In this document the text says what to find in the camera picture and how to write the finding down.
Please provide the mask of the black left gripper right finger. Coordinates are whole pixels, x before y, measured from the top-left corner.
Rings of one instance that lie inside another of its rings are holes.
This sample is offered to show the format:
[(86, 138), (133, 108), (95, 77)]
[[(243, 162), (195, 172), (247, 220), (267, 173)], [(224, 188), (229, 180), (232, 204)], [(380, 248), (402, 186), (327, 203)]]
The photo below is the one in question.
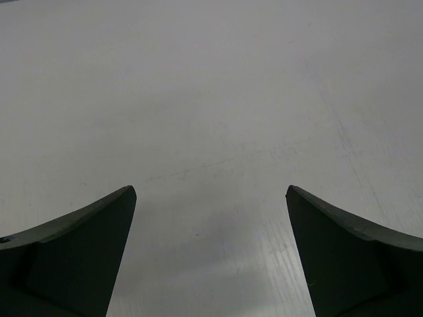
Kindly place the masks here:
[(316, 316), (421, 316), (422, 239), (297, 186), (289, 219)]

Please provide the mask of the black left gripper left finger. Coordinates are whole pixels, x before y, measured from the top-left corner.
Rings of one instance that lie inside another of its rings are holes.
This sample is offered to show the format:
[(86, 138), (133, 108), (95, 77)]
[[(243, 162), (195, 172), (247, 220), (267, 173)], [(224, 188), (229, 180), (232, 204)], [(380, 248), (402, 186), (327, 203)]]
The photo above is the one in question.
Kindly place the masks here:
[(2, 316), (106, 316), (136, 205), (133, 186), (1, 238)]

